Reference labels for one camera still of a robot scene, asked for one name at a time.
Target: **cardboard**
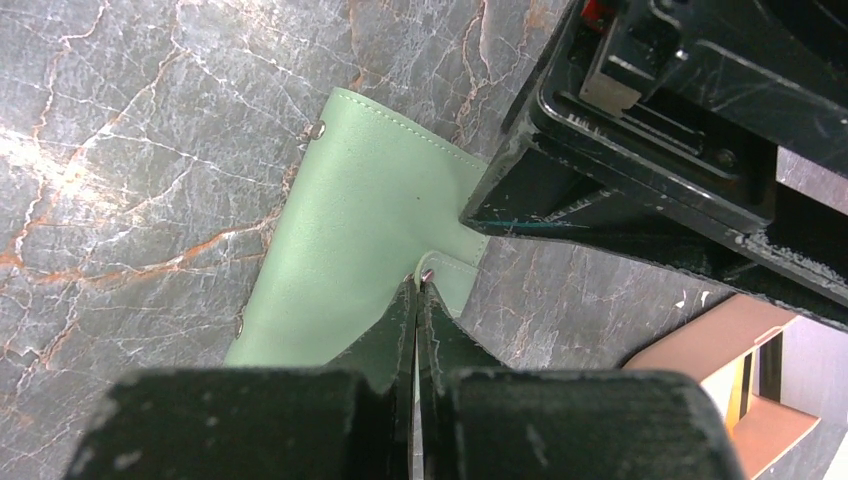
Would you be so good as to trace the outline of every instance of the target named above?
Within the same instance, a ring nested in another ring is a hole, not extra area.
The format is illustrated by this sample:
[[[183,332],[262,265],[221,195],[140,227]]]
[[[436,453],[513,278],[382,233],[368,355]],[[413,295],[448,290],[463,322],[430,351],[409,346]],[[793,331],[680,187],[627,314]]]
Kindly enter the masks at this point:
[[[738,362],[781,333],[796,316],[736,295],[638,353],[625,369],[671,370],[694,378],[728,415]],[[731,440],[750,479],[758,477],[804,438],[819,418],[751,395]]]

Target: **screw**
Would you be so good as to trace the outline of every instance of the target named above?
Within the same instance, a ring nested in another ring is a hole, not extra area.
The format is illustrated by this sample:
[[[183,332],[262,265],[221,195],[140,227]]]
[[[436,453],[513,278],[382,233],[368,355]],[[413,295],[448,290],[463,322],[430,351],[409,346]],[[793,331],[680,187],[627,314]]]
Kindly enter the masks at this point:
[[[736,155],[726,148],[717,151],[715,153],[715,159],[722,167],[730,168],[736,165]]]
[[[318,140],[324,136],[324,131],[327,130],[327,124],[323,120],[318,120],[315,125],[309,127],[309,139]]]
[[[241,332],[244,330],[244,318],[241,315],[236,317],[236,339],[241,336]]]
[[[304,127],[303,132],[301,132],[297,136],[297,140],[299,142],[306,143],[310,140],[318,140],[322,136],[324,136],[324,132],[327,130],[327,124],[324,123],[323,120],[318,120],[312,125],[307,125]]]

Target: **leather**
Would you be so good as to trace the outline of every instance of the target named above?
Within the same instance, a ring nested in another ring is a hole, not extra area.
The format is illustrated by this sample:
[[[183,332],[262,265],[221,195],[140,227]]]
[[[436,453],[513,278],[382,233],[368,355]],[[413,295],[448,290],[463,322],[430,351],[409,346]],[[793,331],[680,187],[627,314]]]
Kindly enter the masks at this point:
[[[452,314],[468,299],[487,238],[457,219],[485,164],[347,90],[333,90],[321,120],[226,365],[328,362],[419,268],[434,270]]]

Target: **scratch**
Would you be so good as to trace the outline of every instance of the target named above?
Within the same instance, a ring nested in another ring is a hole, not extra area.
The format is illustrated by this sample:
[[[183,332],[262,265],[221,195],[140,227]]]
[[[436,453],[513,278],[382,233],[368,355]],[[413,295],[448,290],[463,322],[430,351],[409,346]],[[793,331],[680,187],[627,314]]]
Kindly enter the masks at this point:
[[[677,308],[683,308],[684,305],[686,305],[686,290],[683,290],[683,300],[674,304]]]
[[[760,92],[762,90],[766,90],[769,87],[771,87],[770,83],[761,83],[761,84],[754,86],[754,87],[745,87],[745,90],[743,92],[740,92],[736,95],[733,95],[729,98],[726,98],[723,102],[714,106],[712,108],[712,111],[713,112],[720,112],[720,111],[724,110],[725,108],[729,107],[730,105],[738,102],[739,100],[741,100],[745,97],[749,97],[749,96],[751,96],[751,95],[753,95],[757,92]]]
[[[427,329],[430,330],[430,341],[433,343],[433,367],[435,367],[439,373],[444,373],[442,371],[442,367],[439,366],[439,345],[441,342],[436,340],[436,329],[433,328],[433,322],[427,322]]]
[[[536,459],[539,460],[539,463],[547,468],[548,458],[545,456],[545,441],[539,432],[536,431],[536,427],[533,426],[532,423],[527,424],[527,441],[530,442],[530,446],[533,448],[533,454],[536,455]]]
[[[830,133],[828,133],[827,129],[824,128],[824,125],[821,124],[821,120],[819,120],[818,116],[813,117],[813,125],[816,127],[816,131],[819,132],[824,138],[830,138]]]

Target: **metal rivet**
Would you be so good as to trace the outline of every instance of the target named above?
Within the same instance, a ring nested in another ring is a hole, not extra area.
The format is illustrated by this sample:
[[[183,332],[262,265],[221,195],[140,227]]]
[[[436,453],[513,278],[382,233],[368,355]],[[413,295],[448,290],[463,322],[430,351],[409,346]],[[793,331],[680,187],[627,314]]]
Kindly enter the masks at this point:
[[[715,154],[715,159],[718,161],[719,165],[723,167],[730,168],[736,165],[736,155],[733,154],[730,150],[726,148],[722,148],[717,151]]]
[[[236,317],[236,338],[241,336],[242,330],[244,330],[244,318],[239,315]]]
[[[310,140],[318,140],[322,136],[324,136],[324,132],[327,130],[327,124],[324,123],[323,120],[318,120],[315,122],[315,125],[309,127],[309,139]]]

